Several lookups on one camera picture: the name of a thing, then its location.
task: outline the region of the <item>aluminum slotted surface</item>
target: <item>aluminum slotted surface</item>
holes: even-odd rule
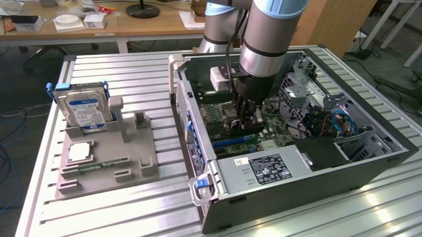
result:
[[[309,48],[410,141],[422,147],[421,127],[327,50],[317,46]],[[67,73],[62,75],[63,80],[71,79],[72,83],[107,80],[111,96],[123,96],[125,116],[147,111],[153,119],[159,179],[86,197],[55,200],[66,127],[59,113],[52,133],[43,137],[51,139],[51,146],[44,157],[44,175],[39,176],[39,192],[28,193],[38,196],[38,201],[24,206],[24,211],[34,208],[34,215],[20,220],[19,233],[42,237],[203,236],[198,210],[189,194],[189,177],[167,92],[167,58],[186,52],[190,51],[78,56],[68,72],[62,70],[62,74]],[[329,92],[340,91],[329,78],[319,76],[317,79]],[[207,236],[414,236],[422,233],[421,203],[420,151],[360,190]]]

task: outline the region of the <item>white box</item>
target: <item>white box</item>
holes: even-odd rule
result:
[[[358,31],[354,41],[352,42],[352,45],[349,47],[349,50],[346,53],[357,53],[360,51],[360,45],[362,46],[364,41],[368,39],[368,35]]]
[[[84,24],[79,17],[74,15],[62,15],[54,19],[54,25],[58,33],[84,30]]]
[[[40,31],[44,25],[40,16],[12,16],[12,22],[18,31]]]
[[[91,14],[86,16],[84,25],[87,29],[104,29],[107,19],[104,14]]]

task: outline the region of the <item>red cable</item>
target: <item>red cable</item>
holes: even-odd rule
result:
[[[327,115],[327,116],[325,117],[325,119],[323,119],[323,124],[322,124],[322,130],[321,130],[319,137],[322,136],[323,128],[325,128],[325,122],[327,121],[327,117],[329,117],[329,116],[330,116],[330,115]]]

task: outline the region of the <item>wooden desk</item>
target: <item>wooden desk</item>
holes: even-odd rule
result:
[[[11,32],[4,31],[4,23],[0,20],[0,46],[28,46],[50,44],[75,44],[116,42],[120,53],[127,53],[127,42],[133,40],[174,40],[174,39],[201,39],[205,31],[190,31],[183,27],[178,9],[189,9],[190,5],[181,2],[154,1],[161,9],[161,15],[153,19],[138,19],[126,14],[127,6],[135,2],[102,2],[103,6],[116,7],[119,14],[107,16],[107,26],[104,29],[88,29],[68,33],[58,33],[54,26],[54,18],[58,12],[66,11],[62,6],[42,7],[39,2],[27,2],[24,9],[30,14],[40,15],[47,21],[39,32]]]
[[[129,41],[203,37],[203,30],[190,31],[183,27],[181,10],[170,8],[189,9],[187,3],[147,0],[151,1],[161,4],[157,4],[161,15],[155,18],[138,19],[126,14],[127,6],[135,2],[102,2],[99,4],[116,7],[119,12],[118,16],[107,16],[106,29],[56,33],[54,23],[48,21],[40,32],[14,31],[2,35],[0,30],[0,46],[116,42],[119,52],[127,53]],[[291,44],[323,44],[337,56],[344,56],[374,4],[376,0],[310,0]],[[42,7],[39,2],[27,2],[24,7],[34,14],[40,12],[47,19],[54,19],[56,12],[66,10],[59,6]]]

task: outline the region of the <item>wooden cabinet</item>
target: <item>wooden cabinet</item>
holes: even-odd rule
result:
[[[323,44],[342,57],[377,0],[310,0],[291,45]]]

